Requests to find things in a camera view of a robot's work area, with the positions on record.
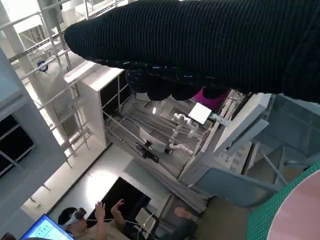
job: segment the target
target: green mesh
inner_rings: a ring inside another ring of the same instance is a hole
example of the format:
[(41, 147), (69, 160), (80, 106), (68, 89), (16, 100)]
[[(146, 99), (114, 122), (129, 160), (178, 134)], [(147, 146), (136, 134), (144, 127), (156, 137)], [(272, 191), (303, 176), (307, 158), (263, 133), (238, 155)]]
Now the green mesh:
[(270, 225), (282, 202), (295, 186), (319, 169), (320, 161), (317, 161), (278, 193), (273, 195), (268, 201), (255, 209), (247, 218), (245, 239), (266, 240)]

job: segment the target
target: white floor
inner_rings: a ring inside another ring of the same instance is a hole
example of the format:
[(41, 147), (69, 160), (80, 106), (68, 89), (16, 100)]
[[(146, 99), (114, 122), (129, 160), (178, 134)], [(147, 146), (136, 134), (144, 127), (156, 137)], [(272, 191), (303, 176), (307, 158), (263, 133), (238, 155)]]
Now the white floor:
[(68, 207), (84, 208), (90, 214), (118, 177), (125, 179), (151, 198), (150, 205), (161, 211), (170, 192), (157, 179), (140, 167), (133, 157), (112, 145), (83, 178), (68, 192), (49, 214), (54, 220)]
[(47, 213), (104, 150), (103, 145), (94, 136), (91, 136), (87, 142), (89, 150), (83, 144), (76, 151), (76, 155), (68, 159), (72, 168), (65, 162), (45, 182), (50, 191), (44, 187), (40, 187), (32, 195), (32, 199), (36, 203), (28, 199), (21, 207), (31, 218), (37, 220), (42, 214)]

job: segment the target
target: magenta object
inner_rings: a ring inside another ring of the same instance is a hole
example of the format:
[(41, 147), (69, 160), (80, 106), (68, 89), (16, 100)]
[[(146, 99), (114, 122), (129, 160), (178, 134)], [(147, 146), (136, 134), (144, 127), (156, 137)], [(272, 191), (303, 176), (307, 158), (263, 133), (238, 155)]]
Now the magenta object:
[(320, 239), (320, 170), (297, 185), (273, 218), (267, 240)]
[(226, 91), (224, 94), (220, 95), (217, 98), (207, 99), (203, 96), (203, 88), (202, 88), (196, 95), (194, 95), (193, 99), (196, 100), (198, 103), (211, 109), (212, 111), (217, 111), (220, 105), (226, 99), (227, 95), (228, 95), (228, 91)]

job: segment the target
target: laptop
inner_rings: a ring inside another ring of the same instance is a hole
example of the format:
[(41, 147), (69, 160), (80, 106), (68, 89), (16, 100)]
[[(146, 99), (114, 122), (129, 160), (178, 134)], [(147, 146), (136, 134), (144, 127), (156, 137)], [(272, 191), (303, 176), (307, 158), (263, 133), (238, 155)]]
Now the laptop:
[(43, 214), (20, 239), (23, 240), (28, 238), (73, 240), (66, 231), (45, 214)]

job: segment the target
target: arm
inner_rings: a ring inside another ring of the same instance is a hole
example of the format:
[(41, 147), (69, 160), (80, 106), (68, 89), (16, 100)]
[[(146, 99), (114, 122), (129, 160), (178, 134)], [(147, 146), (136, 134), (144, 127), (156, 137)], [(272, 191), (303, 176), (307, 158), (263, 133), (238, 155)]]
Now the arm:
[(107, 240), (107, 233), (105, 227), (105, 204), (97, 202), (95, 204), (95, 218), (96, 218), (96, 240)]
[(124, 217), (122, 216), (121, 212), (119, 211), (119, 207), (123, 204), (125, 204), (125, 201), (123, 199), (121, 199), (111, 208), (111, 214), (114, 217), (114, 221), (120, 230), (122, 230), (123, 227), (125, 226)]

